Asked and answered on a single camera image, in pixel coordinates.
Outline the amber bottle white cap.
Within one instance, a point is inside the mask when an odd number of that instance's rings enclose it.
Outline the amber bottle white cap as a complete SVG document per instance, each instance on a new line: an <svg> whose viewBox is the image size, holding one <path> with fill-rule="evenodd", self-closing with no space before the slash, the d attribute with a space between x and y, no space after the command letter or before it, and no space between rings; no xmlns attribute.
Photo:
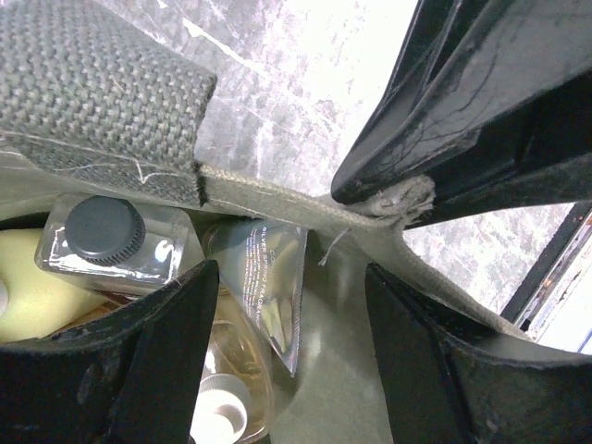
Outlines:
<svg viewBox="0 0 592 444"><path fill-rule="evenodd" d="M191 423L197 443L255 443L273 416L270 350L258 330L268 280L268 225L222 221L203 230L220 285Z"/></svg>

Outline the grey squeeze tube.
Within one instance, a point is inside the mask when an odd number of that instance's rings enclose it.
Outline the grey squeeze tube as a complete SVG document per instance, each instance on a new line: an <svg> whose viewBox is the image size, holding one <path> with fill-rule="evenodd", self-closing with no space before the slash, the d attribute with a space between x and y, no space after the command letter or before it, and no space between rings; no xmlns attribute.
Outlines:
<svg viewBox="0 0 592 444"><path fill-rule="evenodd" d="M219 222L203 235L220 281L292 376L297 372L308 230L268 220Z"/></svg>

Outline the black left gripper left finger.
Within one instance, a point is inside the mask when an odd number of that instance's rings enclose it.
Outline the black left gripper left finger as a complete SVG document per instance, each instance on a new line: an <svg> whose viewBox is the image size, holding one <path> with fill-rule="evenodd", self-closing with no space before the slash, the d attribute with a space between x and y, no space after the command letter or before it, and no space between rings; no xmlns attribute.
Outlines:
<svg viewBox="0 0 592 444"><path fill-rule="evenodd" d="M216 309L206 260L90 323L1 348L5 443L185 443Z"/></svg>

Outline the yellow-green lotion bottle white cap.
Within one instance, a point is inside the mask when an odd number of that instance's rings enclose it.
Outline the yellow-green lotion bottle white cap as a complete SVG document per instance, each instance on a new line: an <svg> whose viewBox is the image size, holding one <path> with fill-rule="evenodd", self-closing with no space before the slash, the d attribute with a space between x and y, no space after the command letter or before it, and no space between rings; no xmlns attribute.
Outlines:
<svg viewBox="0 0 592 444"><path fill-rule="evenodd" d="M39 228L1 232L1 341L43 338L103 305L106 298L42 271Z"/></svg>

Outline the green canvas bag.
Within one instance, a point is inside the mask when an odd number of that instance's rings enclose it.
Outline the green canvas bag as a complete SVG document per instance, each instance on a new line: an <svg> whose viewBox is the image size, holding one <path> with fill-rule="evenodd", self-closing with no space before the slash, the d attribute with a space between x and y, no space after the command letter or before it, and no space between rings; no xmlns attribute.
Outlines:
<svg viewBox="0 0 592 444"><path fill-rule="evenodd" d="M18 1L1 10L1 217L40 214L60 191L106 191L148 204L205 207L240 220L344 234L332 265L313 273L316 303L304 320L320 354L274 427L278 443L397 443L366 307L376 264L415 290L492 329L525 339L404 242L430 209L421 174L351 205L216 169L191 158L214 76L167 50L94 1ZM591 69L517 110L588 110Z"/></svg>

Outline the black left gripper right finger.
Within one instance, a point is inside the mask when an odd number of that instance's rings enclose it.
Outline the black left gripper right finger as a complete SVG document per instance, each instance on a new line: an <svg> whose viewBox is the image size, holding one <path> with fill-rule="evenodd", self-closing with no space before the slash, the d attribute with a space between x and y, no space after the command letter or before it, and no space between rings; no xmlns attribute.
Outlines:
<svg viewBox="0 0 592 444"><path fill-rule="evenodd" d="M397 443L587 443L591 359L487 327L376 264L366 307Z"/></svg>

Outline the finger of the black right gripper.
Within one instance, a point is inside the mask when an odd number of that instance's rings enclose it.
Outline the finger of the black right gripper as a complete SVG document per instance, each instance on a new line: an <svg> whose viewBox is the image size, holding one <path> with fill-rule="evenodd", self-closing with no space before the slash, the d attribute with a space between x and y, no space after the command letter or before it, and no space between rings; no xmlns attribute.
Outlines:
<svg viewBox="0 0 592 444"><path fill-rule="evenodd" d="M357 204L424 174L473 147L486 125L590 69L587 1L422 1L332 196Z"/></svg>
<svg viewBox="0 0 592 444"><path fill-rule="evenodd" d="M591 197L588 110L516 110L474 128L428 123L422 138L441 150L425 168L435 197L408 228Z"/></svg>

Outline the clear square bottle yellow contents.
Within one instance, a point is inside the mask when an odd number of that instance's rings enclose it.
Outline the clear square bottle yellow contents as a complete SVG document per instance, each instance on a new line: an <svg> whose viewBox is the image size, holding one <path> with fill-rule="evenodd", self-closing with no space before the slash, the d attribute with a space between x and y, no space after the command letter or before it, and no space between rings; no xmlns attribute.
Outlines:
<svg viewBox="0 0 592 444"><path fill-rule="evenodd" d="M83 193L56 198L35 253L43 271L130 299L161 289L203 259L186 212Z"/></svg>

